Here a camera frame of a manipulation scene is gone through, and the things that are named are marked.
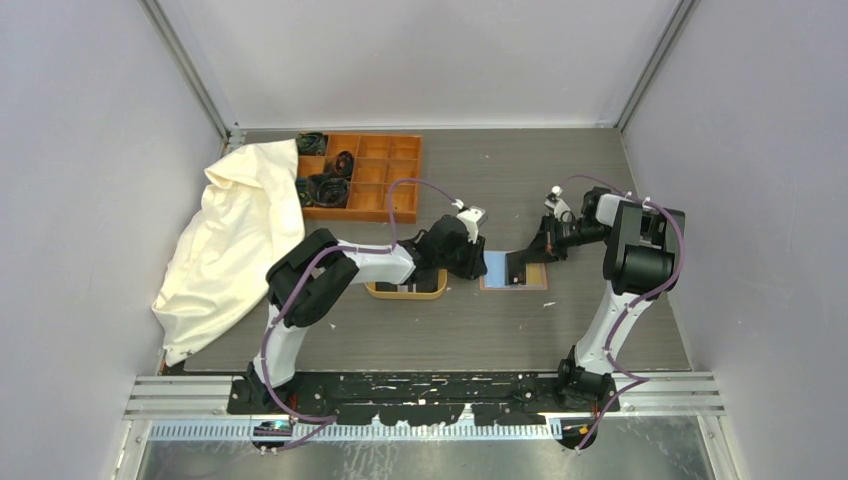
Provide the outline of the tan leather card holder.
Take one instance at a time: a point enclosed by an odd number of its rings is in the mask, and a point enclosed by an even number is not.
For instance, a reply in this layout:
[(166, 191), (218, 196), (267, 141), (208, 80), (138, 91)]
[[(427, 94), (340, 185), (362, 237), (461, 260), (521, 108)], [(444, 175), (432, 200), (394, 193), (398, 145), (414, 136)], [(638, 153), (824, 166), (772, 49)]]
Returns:
[(511, 260), (505, 251), (484, 252), (487, 272), (480, 278), (481, 290), (491, 291), (544, 291), (548, 289), (545, 265), (524, 264)]

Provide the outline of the yellow oval tray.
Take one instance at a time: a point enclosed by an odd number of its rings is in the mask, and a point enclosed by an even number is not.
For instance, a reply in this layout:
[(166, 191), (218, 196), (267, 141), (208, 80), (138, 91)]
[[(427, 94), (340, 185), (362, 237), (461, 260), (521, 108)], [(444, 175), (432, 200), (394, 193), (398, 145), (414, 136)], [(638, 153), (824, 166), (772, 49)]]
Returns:
[(366, 283), (369, 295), (381, 300), (432, 301), (447, 290), (448, 272), (444, 269), (426, 272), (417, 282), (395, 285), (386, 282)]

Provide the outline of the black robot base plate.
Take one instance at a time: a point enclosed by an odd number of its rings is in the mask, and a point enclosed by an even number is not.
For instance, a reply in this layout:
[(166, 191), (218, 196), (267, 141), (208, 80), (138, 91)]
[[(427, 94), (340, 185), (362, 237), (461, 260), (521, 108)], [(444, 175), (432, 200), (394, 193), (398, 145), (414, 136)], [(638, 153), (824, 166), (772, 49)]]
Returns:
[(248, 373), (231, 384), (230, 414), (282, 414), (291, 409), (311, 417), (334, 417), (339, 425), (452, 425), (464, 411), (476, 426), (541, 424), (547, 414), (594, 416), (617, 412), (615, 394), (592, 398), (555, 395), (554, 372), (298, 372), (269, 392)]

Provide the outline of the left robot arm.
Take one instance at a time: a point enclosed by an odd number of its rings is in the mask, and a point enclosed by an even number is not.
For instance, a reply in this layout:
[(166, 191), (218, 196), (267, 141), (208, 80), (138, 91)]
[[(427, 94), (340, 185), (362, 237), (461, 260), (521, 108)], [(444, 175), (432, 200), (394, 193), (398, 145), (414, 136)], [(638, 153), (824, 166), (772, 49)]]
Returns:
[(252, 398), (269, 413), (285, 409), (288, 383), (307, 329), (321, 320), (351, 285), (382, 283), (430, 287), (442, 271), (475, 280), (487, 272), (487, 214), (478, 207), (445, 215), (428, 230), (392, 245), (363, 245), (318, 229), (273, 264), (266, 275), (269, 320), (248, 370)]

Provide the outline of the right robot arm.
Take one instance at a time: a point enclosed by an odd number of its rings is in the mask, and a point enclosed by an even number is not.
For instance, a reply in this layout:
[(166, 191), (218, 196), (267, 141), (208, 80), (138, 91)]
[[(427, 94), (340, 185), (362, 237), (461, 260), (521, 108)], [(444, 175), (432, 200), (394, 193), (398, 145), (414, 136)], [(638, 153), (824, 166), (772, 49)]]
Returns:
[(601, 304), (585, 335), (560, 362), (554, 386), (558, 403), (577, 411), (592, 399), (614, 396), (612, 374), (624, 340), (642, 313), (676, 285), (686, 215), (604, 187), (586, 192), (578, 213), (558, 186), (545, 206), (548, 212), (529, 245), (505, 257), (507, 285), (525, 284), (528, 265), (564, 261), (574, 247), (598, 242), (606, 247)]

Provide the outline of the gold black credit card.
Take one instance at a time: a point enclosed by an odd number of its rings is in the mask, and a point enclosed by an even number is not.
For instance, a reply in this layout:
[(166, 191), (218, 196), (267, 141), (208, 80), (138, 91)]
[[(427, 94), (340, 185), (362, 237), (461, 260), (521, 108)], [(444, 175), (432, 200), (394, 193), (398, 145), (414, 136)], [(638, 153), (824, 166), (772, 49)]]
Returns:
[(525, 265), (525, 287), (535, 290), (547, 289), (547, 274), (544, 264)]

